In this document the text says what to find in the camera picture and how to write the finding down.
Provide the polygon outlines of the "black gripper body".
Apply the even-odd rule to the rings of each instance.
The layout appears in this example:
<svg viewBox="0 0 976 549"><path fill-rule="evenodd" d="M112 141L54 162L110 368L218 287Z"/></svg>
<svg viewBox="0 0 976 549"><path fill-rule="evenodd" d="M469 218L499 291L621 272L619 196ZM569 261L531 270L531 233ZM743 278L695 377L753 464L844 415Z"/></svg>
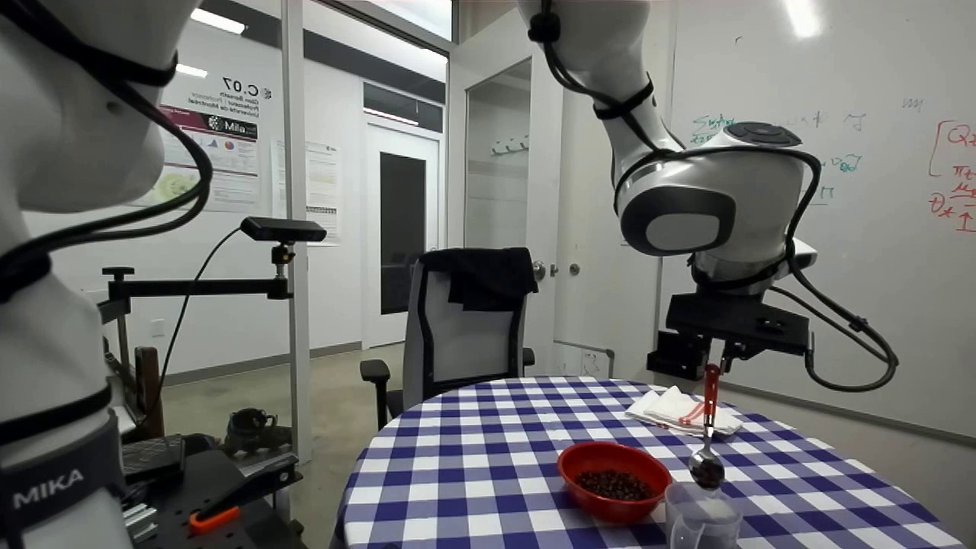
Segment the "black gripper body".
<svg viewBox="0 0 976 549"><path fill-rule="evenodd" d="M764 351L814 361L806 316L772 308L759 297L679 294L668 306L658 346L648 355L648 368L695 380L706 374L715 341L724 346L724 368Z"/></svg>

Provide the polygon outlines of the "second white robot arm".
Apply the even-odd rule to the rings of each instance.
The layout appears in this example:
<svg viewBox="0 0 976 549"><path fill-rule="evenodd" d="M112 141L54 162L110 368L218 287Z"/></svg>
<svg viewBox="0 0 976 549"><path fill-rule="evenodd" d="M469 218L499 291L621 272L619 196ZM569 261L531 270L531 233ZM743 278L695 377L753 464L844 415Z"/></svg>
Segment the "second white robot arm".
<svg viewBox="0 0 976 549"><path fill-rule="evenodd" d="M196 182L139 199L181 129L160 110L200 0L0 0L0 549L129 549L100 310L71 247L171 233Z"/></svg>

